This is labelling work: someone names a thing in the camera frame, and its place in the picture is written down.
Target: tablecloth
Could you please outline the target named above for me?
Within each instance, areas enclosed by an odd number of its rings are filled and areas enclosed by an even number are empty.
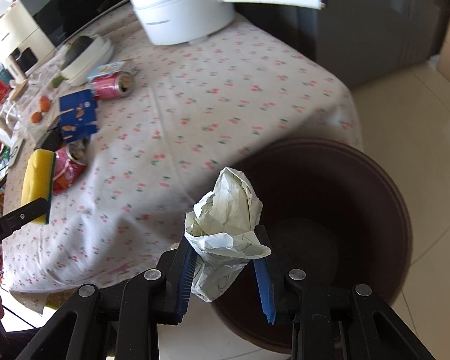
[[[4,281],[37,310],[43,293],[105,287],[154,267],[218,172],[264,146],[299,134],[361,148],[346,86],[241,17],[195,45],[151,44],[129,5],[86,33],[103,28],[113,60],[134,59],[135,90],[99,102],[88,169],[53,197],[50,224],[3,242]],[[32,147],[8,174],[6,212],[20,205]]]

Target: small orange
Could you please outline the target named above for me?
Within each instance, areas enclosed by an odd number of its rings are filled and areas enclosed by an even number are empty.
[[[42,120],[42,113],[37,111],[31,117],[30,120],[32,123],[39,123]]]
[[[40,109],[40,111],[48,112],[48,111],[50,111],[51,106],[52,106],[52,103],[51,103],[50,99],[48,98],[48,96],[40,97],[40,99],[38,101],[38,108]]]

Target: brown trash bin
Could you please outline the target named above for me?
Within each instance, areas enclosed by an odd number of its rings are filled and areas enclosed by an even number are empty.
[[[263,202],[260,224],[296,268],[337,287],[368,283],[392,304],[410,263],[412,233],[397,187],[372,159],[326,139],[289,139],[236,164]],[[212,303],[237,335],[291,351],[291,325],[262,311],[253,264]]]

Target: sponge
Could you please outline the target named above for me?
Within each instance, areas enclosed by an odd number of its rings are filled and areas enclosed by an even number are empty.
[[[23,178],[22,206],[38,198],[46,199],[51,205],[55,160],[54,151],[38,149],[31,154]],[[34,219],[32,223],[47,225],[49,219],[50,209],[47,214]]]

